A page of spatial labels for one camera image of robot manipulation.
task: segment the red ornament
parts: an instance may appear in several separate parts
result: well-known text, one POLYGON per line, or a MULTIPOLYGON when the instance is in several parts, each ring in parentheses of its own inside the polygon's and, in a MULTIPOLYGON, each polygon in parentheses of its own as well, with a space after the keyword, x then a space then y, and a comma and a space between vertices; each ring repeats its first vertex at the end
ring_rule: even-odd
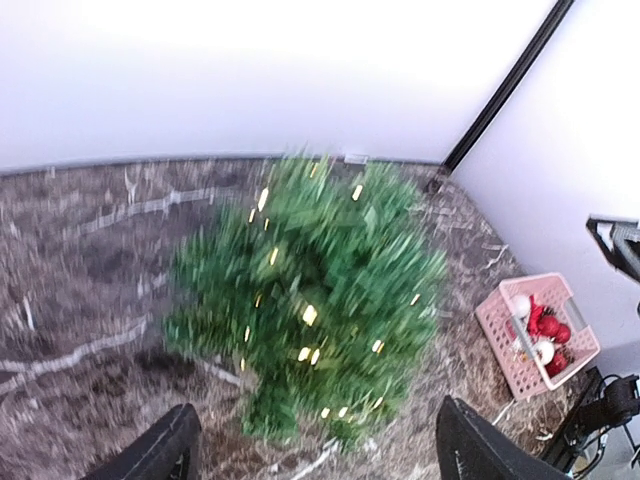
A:
POLYGON ((540 330, 538 327, 538 322, 544 314, 545 307, 542 305, 536 305, 536 303, 533 301, 533 295, 531 295, 529 299, 531 300, 531 314, 529 316, 527 331, 529 332, 529 335, 539 335, 540 330))
POLYGON ((564 323, 561 323, 556 332, 553 341, 555 343, 567 343, 571 339, 571 329, 564 323))
POLYGON ((540 332, 540 335, 544 335, 545 337, 555 337, 558 334, 559 328, 560 322, 556 317, 551 315, 542 317, 538 322, 538 331, 540 332))
POLYGON ((553 359, 544 368, 547 369, 547 373, 550 377, 555 377, 569 366, 569 361, 560 351, 556 351, 553 355, 553 359))

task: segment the green pine branch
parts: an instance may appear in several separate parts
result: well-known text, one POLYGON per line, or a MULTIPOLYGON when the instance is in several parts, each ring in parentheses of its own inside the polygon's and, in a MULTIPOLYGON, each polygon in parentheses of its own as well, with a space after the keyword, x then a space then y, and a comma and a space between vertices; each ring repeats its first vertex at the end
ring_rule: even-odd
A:
POLYGON ((408 367, 435 330, 443 255, 410 214, 418 192, 392 165, 348 181, 326 160, 283 159, 265 188, 262 211, 225 206, 178 252, 176 282, 191 302, 166 320, 167 343, 245 359, 261 379, 246 431, 290 434, 311 413, 352 441, 406 396, 408 367))

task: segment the brown marble floor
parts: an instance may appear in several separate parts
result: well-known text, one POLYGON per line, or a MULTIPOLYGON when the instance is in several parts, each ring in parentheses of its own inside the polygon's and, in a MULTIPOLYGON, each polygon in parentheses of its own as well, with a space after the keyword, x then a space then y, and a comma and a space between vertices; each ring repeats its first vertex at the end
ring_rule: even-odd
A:
MULTIPOLYGON (((211 220, 210 202, 250 201, 263 167, 248 161, 154 162, 0 177, 0 259, 6 272, 0 278, 0 361, 59 358, 137 328, 141 318, 160 318, 171 303, 164 275, 174 249, 211 220), (202 201, 128 216, 134 183, 134 203, 175 190, 208 190, 202 201), (120 219, 118 212, 122 219, 113 225, 95 222, 111 214, 120 219), (25 328, 24 297, 35 331, 25 328)), ((375 448, 332 459, 307 478, 439 478, 434 435, 443 397, 460 397, 490 420, 511 401, 473 310, 502 279, 523 272, 455 183, 433 167, 401 168, 425 192, 416 215, 433 246, 447 252, 439 334, 416 369, 403 411, 370 444, 375 448)), ((165 358, 162 368, 150 366, 144 358, 162 356, 157 345, 152 322, 142 341, 88 355, 73 368, 34 378, 0 373, 0 382, 17 382, 16 388, 0 383, 0 477, 3 470, 13 478, 80 476, 185 401, 203 419, 205 478, 287 479, 317 457, 313 432, 288 446, 243 437, 235 421, 240 392, 175 359, 165 358), (271 468, 276 463, 277 474, 271 468)), ((513 405, 498 428, 539 453, 544 443, 536 437, 559 425, 579 382, 513 405)))

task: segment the red bauble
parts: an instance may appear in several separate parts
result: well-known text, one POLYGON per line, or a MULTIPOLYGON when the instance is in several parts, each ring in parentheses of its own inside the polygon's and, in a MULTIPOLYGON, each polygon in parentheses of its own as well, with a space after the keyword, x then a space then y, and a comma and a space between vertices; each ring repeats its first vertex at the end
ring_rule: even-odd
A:
POLYGON ((545 365, 544 368, 547 369, 547 373, 550 377, 555 377, 568 366, 569 361, 567 360, 567 358, 562 354, 562 352, 556 351, 551 362, 545 365))
POLYGON ((569 339, 571 339, 571 329, 564 323, 561 323, 553 341, 555 343, 567 343, 569 339))
POLYGON ((545 337, 555 337, 558 334, 559 329, 560 322, 556 317, 552 317, 551 315, 542 317, 538 322, 538 331, 540 332, 540 335, 544 335, 545 337))

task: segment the pink plastic basket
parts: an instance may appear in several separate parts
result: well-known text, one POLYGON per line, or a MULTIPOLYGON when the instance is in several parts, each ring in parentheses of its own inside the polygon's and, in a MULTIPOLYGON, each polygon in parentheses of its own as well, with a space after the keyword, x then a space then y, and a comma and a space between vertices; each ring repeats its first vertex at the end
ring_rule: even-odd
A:
POLYGON ((531 277, 514 278, 500 283, 489 297, 476 308, 476 316, 491 344, 498 363, 516 400, 523 400, 548 390, 555 390, 599 352, 600 344, 575 303, 573 293, 562 275, 550 273, 531 277), (567 347, 574 360, 562 372, 550 378, 546 369, 532 354, 532 342, 520 321, 514 321, 511 298, 521 294, 534 296, 538 305, 550 306, 556 317, 571 329, 571 339, 567 347), (512 349, 515 338, 520 338, 522 346, 529 352, 523 360, 512 349))

